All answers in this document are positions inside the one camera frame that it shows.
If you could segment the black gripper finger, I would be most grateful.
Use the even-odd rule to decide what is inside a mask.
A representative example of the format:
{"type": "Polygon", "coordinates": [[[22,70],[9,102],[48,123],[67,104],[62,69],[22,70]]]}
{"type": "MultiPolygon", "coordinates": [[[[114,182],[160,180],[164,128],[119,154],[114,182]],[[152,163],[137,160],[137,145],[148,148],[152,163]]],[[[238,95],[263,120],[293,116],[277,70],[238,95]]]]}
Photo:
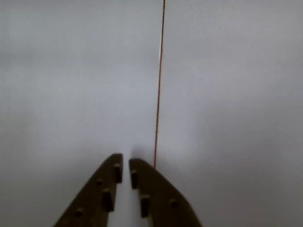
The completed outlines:
{"type": "Polygon", "coordinates": [[[106,227],[123,179],[123,155],[110,155],[55,223],[56,227],[106,227]]]}
{"type": "Polygon", "coordinates": [[[129,160],[132,189],[139,193],[140,215],[150,227],[201,227],[185,197],[146,161],[129,160]]]}

